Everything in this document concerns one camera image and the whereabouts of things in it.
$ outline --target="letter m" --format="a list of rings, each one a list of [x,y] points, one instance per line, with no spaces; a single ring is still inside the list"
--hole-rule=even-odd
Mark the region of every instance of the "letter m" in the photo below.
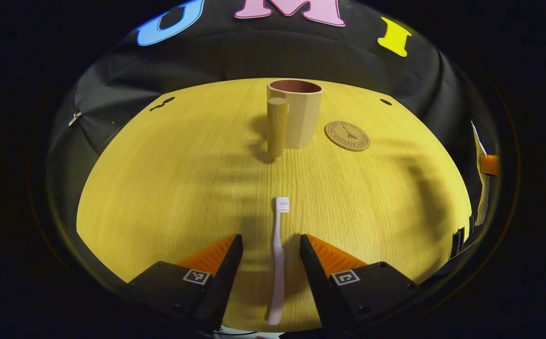
[[[307,2],[309,10],[303,12],[303,17],[333,26],[346,26],[340,19],[338,0],[269,0],[283,15],[292,16]],[[271,15],[273,11],[265,7],[265,0],[244,0],[243,8],[235,13],[238,19],[250,19],[252,17],[264,17]]]

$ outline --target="cork coaster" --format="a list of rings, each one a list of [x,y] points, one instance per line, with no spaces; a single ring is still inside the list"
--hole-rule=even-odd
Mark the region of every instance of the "cork coaster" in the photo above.
[[[344,121],[332,121],[325,125],[325,135],[334,144],[350,151],[365,151],[369,147],[369,137],[359,127]]]

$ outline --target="orange gripper pad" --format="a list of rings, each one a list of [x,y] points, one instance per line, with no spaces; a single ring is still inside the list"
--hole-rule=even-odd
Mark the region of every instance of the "orange gripper pad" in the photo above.
[[[234,234],[223,240],[219,240],[205,249],[180,260],[176,264],[198,271],[209,272],[212,276],[215,276],[235,237],[236,235]]]
[[[480,172],[496,176],[499,174],[499,157],[497,156],[480,156]]]
[[[319,262],[325,271],[325,276],[329,277],[333,273],[354,270],[367,264],[354,256],[342,251],[341,249],[318,239],[311,234],[307,234],[314,252],[319,258]]]

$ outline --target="white toothbrush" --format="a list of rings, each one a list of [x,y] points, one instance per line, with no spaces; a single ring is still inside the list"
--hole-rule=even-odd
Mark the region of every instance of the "white toothbrush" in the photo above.
[[[286,253],[281,246],[279,235],[280,214],[290,213],[290,198],[275,198],[275,236],[273,236],[273,254],[275,255],[275,283],[273,283],[273,299],[271,300],[271,311],[269,311],[269,324],[279,325],[281,320],[281,309],[283,308],[284,297],[284,262]]]

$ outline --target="wooden table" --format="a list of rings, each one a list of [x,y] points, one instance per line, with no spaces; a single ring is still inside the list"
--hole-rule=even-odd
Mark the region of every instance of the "wooden table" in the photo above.
[[[77,230],[91,251],[128,282],[158,260],[174,263],[241,234],[223,325],[266,332],[321,325],[298,253],[301,234],[365,262],[385,260],[417,283],[445,264],[452,234],[461,227],[468,234],[471,208],[460,173],[430,130],[387,95],[314,80],[324,95],[312,143],[270,161],[271,80],[177,90],[139,112],[85,184]],[[351,152],[330,142],[324,126],[336,120],[366,131],[371,146]],[[269,326],[276,196],[290,198],[281,221],[286,298],[281,324]]]

